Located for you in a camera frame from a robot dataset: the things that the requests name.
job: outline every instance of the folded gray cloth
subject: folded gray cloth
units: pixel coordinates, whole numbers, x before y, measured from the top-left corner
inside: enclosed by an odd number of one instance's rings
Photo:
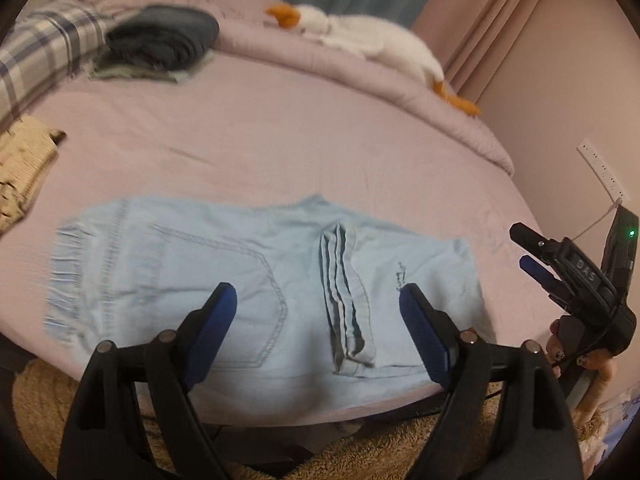
[[[106,48],[94,60],[89,77],[91,79],[153,79],[181,84],[197,73],[213,57],[213,50],[210,49],[199,62],[191,65],[187,70],[153,70],[128,63]]]
[[[216,19],[193,7],[145,7],[106,36],[107,46],[123,60],[152,70],[185,70],[216,41]]]

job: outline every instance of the white cable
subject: white cable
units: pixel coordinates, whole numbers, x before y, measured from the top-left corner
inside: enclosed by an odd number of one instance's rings
[[[571,238],[572,242],[575,242],[578,238],[580,238],[583,234],[586,234],[588,231],[590,231],[591,228],[596,227],[596,225],[598,225],[600,222],[602,222],[609,213],[611,213],[614,209],[618,209],[618,206],[622,205],[622,198],[617,199],[609,209],[607,209],[607,212],[604,213],[604,215],[602,215],[600,218],[598,218],[593,224],[589,225],[589,227],[587,227],[584,231],[581,231],[580,234],[575,235],[573,238]]]

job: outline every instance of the beige patterned cloth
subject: beige patterned cloth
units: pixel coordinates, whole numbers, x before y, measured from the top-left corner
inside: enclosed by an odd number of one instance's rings
[[[31,207],[64,137],[28,115],[0,134],[0,235]]]

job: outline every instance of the hand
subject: hand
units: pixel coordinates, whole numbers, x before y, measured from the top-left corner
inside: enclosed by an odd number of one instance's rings
[[[564,349],[558,339],[559,323],[560,320],[556,319],[551,324],[549,327],[551,337],[546,342],[546,358],[552,366],[564,358]],[[577,364],[586,370],[596,370],[598,372],[584,397],[572,413],[574,425],[581,426],[591,420],[596,408],[602,402],[602,397],[616,375],[616,362],[609,350],[598,349],[589,352],[585,356],[578,357]],[[560,368],[558,366],[555,366],[553,371],[556,377],[560,376]]]

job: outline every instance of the plaid pillow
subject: plaid pillow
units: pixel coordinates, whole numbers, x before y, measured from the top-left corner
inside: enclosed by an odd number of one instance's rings
[[[115,22],[92,6],[59,0],[15,23],[0,46],[0,131],[104,44]]]

